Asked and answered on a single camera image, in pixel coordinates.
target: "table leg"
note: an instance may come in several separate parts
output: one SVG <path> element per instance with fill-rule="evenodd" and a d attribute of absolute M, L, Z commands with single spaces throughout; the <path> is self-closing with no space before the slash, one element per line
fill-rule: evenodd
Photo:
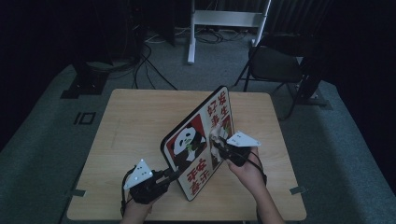
<path fill-rule="evenodd" d="M 191 33 L 188 64 L 194 63 L 195 57 L 195 0 L 191 0 Z"/>

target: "red book cover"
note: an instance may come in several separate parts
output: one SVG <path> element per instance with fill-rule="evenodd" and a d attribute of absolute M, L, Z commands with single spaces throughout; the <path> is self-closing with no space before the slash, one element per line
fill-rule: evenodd
<path fill-rule="evenodd" d="M 222 162 L 210 144 L 210 132 L 221 123 L 220 135 L 233 135 L 230 97 L 225 86 L 218 87 L 163 139 L 161 151 L 169 166 L 179 170 L 177 180 L 191 201 Z"/>

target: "gray carpet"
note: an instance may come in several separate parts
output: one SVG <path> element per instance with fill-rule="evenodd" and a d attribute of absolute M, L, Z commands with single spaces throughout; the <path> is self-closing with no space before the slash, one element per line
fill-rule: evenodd
<path fill-rule="evenodd" d="M 197 42 L 194 65 L 187 65 L 186 38 L 178 38 L 174 47 L 149 43 L 149 60 L 179 90 L 213 91 L 233 85 L 252 37 L 216 45 Z M 65 211 L 108 98 L 114 89 L 132 87 L 133 71 L 110 74 L 101 95 L 60 99 L 75 75 L 69 66 L 52 81 L 0 153 L 0 223 L 116 223 L 72 221 Z M 156 89 L 172 89 L 149 66 L 147 74 L 142 66 L 138 88 L 152 89 L 150 81 Z M 242 86 L 230 90 L 241 91 Z M 248 90 L 269 92 L 275 86 L 252 82 Z M 321 82 L 319 91 L 330 106 L 297 105 L 280 122 L 297 181 L 308 189 L 303 194 L 308 215 L 301 223 L 396 223 L 396 198 L 336 88 Z M 273 101 L 276 113 L 285 114 L 291 102 L 286 88 Z M 78 113 L 87 118 L 94 114 L 92 124 L 76 123 Z"/>

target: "human arm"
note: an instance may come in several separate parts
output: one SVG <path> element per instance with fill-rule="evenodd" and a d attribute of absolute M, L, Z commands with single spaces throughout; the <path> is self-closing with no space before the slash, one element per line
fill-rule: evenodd
<path fill-rule="evenodd" d="M 152 205 L 159 199 L 157 198 L 148 204 L 142 204 L 131 200 L 131 195 L 128 198 L 129 202 L 126 204 L 120 224 L 143 224 L 148 214 L 151 213 Z"/>
<path fill-rule="evenodd" d="M 257 157 L 250 153 L 248 158 L 260 166 L 258 149 L 253 147 L 251 152 L 257 155 Z M 262 178 L 262 172 L 249 162 L 245 162 L 241 167 L 236 166 L 230 160 L 227 160 L 227 164 L 245 188 L 247 188 L 247 190 L 253 195 L 257 204 L 257 211 L 262 222 L 264 224 L 284 223 L 282 216 L 279 214 L 279 211 L 265 186 Z"/>

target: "electrical cord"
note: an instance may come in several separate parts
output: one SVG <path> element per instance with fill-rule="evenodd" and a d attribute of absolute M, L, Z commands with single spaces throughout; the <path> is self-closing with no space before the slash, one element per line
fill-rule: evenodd
<path fill-rule="evenodd" d="M 183 35 L 187 30 L 189 29 L 189 27 L 187 28 L 183 28 L 182 31 L 180 31 L 179 33 L 175 34 L 175 38 L 177 37 L 186 37 L 187 35 Z M 160 41 L 151 41 L 152 39 L 155 39 L 159 37 L 161 40 Z M 145 40 L 145 43 L 150 43 L 150 44 L 161 44 L 166 42 L 165 40 L 163 40 L 163 38 L 161 38 L 159 35 L 153 35 L 151 37 L 149 37 L 148 39 Z"/>
<path fill-rule="evenodd" d="M 218 148 L 219 150 L 221 150 L 221 151 L 223 151 L 223 152 L 225 152 L 225 153 L 232 153 L 233 155 L 235 155 L 235 156 L 237 156 L 237 157 L 239 157 L 239 158 L 241 158 L 241 159 L 243 159 L 244 161 L 247 161 L 247 162 L 249 162 L 250 164 L 252 164 L 254 167 L 256 167 L 259 171 L 260 171 L 260 173 L 262 174 L 262 179 L 263 179 L 263 181 L 264 181 L 264 184 L 266 185 L 267 184 L 267 175 L 264 173 L 264 170 L 263 170 L 263 168 L 262 168 L 262 160 L 260 160 L 260 158 L 259 158 L 259 156 L 258 155 L 256 155 L 254 152 L 252 152 L 251 150 L 249 151 L 249 154 L 253 154 L 257 159 L 258 159 L 258 161 L 259 161 L 259 163 L 260 163 L 260 166 L 259 165 L 257 165 L 255 162 L 253 162 L 253 161 L 251 161 L 249 158 L 245 158 L 244 156 L 242 156 L 241 154 L 239 154 L 239 153 L 236 153 L 236 152 L 234 152 L 234 151 L 232 151 L 232 150 L 225 150 L 224 148 L 222 148 L 222 146 L 219 146 L 219 144 L 218 143 L 214 143 L 214 146 L 216 147 L 216 148 Z"/>
<path fill-rule="evenodd" d="M 137 73 L 138 73 L 140 67 L 141 67 L 143 64 L 144 64 L 145 66 L 147 66 L 147 63 L 148 63 L 148 65 L 149 65 L 152 69 L 154 69 L 154 71 L 155 71 L 155 72 L 156 72 L 167 84 L 169 84 L 174 90 L 177 91 L 177 87 L 175 87 L 168 79 L 166 79 L 166 77 L 164 77 L 163 74 L 162 74 L 162 73 L 154 66 L 154 64 L 149 60 L 149 56 L 151 55 L 152 50 L 151 50 L 151 47 L 150 47 L 149 45 L 147 45 L 146 43 L 144 43 L 144 45 L 145 45 L 145 47 L 148 49 L 148 56 L 145 56 L 143 53 L 141 54 L 141 57 L 143 58 L 143 61 L 142 61 L 142 62 L 137 66 L 137 68 L 134 70 L 134 82 L 133 82 L 133 84 L 132 84 L 132 88 L 133 88 L 134 86 L 136 86 L 136 88 L 139 89 L 138 86 L 137 86 Z M 148 81 L 150 82 L 151 86 L 152 86 L 153 89 L 155 90 L 155 86 L 153 85 L 153 83 L 151 82 L 151 79 L 149 78 L 148 71 L 147 71 L 147 76 L 148 76 Z"/>
<path fill-rule="evenodd" d="M 127 202 L 125 201 L 125 192 L 124 192 L 123 186 L 125 186 L 126 178 L 128 178 L 128 176 L 129 176 L 131 173 L 133 173 L 133 172 L 134 172 L 134 169 L 128 171 L 128 172 L 126 173 L 126 175 L 124 176 L 124 178 L 122 179 L 122 185 L 121 185 L 121 198 L 122 198 L 122 200 L 121 200 L 121 209 L 120 209 L 120 212 L 121 212 L 121 215 L 122 215 L 122 216 L 123 216 L 124 213 L 125 213 L 126 204 L 128 204 L 128 202 L 130 202 L 130 201 L 132 200 L 132 199 L 130 199 L 130 200 L 128 200 Z"/>
<path fill-rule="evenodd" d="M 146 77 L 148 79 L 148 82 L 151 85 L 152 89 L 156 90 L 154 84 L 151 81 L 151 78 L 149 77 L 149 69 L 148 69 L 148 65 L 146 63 L 145 63 L 145 67 L 146 67 Z"/>
<path fill-rule="evenodd" d="M 196 36 L 196 40 L 202 43 L 206 43 L 206 44 L 219 44 L 222 42 L 228 42 L 228 41 L 237 41 L 237 40 L 241 40 L 243 38 L 245 38 L 245 36 L 248 34 L 248 32 L 239 32 L 237 33 L 234 37 L 231 38 L 225 38 L 220 32 L 214 32 L 211 30 L 206 31 L 206 33 L 200 34 L 200 35 L 213 35 L 216 39 L 215 40 L 208 40 L 205 38 L 200 37 L 199 35 Z"/>

